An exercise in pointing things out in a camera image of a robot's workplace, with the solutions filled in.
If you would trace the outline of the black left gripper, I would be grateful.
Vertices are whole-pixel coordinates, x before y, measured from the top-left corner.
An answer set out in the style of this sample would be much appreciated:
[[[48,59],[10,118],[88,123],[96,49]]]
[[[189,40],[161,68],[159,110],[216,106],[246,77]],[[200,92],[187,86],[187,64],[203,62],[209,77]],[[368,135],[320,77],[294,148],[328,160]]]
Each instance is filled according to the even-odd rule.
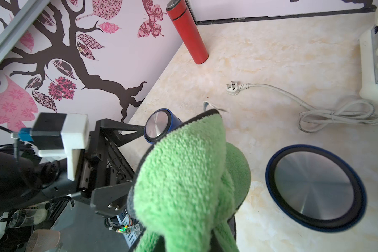
[[[98,215],[113,217],[122,213],[133,186],[134,171],[119,148],[144,136],[144,126],[102,119],[90,132],[84,164],[89,168],[86,188],[80,188],[78,200],[88,202]]]

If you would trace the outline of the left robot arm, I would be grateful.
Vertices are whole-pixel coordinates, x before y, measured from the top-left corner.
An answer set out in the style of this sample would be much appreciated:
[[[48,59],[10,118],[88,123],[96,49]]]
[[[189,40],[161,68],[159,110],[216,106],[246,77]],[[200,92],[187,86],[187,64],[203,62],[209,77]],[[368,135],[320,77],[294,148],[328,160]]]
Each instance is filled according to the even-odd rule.
[[[67,177],[67,161],[34,164],[20,155],[0,151],[0,212],[66,197],[89,205],[96,214],[123,212],[134,171],[119,147],[144,135],[144,127],[103,119],[89,133],[89,145],[77,156],[76,177]]]

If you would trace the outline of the green and grey cloth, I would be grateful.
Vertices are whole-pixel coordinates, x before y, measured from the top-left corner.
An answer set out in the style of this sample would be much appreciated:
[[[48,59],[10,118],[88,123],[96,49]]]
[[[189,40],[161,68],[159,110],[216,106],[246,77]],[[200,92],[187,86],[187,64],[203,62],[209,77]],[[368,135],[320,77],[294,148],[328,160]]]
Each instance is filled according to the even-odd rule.
[[[221,109],[205,104],[140,161],[127,207],[144,230],[131,251],[238,251],[230,223],[250,185],[248,161],[227,142]]]

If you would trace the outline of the red thermos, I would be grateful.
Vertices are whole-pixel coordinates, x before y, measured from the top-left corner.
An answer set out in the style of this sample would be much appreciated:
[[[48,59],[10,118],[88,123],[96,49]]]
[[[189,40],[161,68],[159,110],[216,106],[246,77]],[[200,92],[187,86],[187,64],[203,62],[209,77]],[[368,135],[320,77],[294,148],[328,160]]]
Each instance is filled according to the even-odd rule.
[[[166,11],[194,62],[197,65],[206,62],[209,53],[199,34],[186,1],[169,1]]]

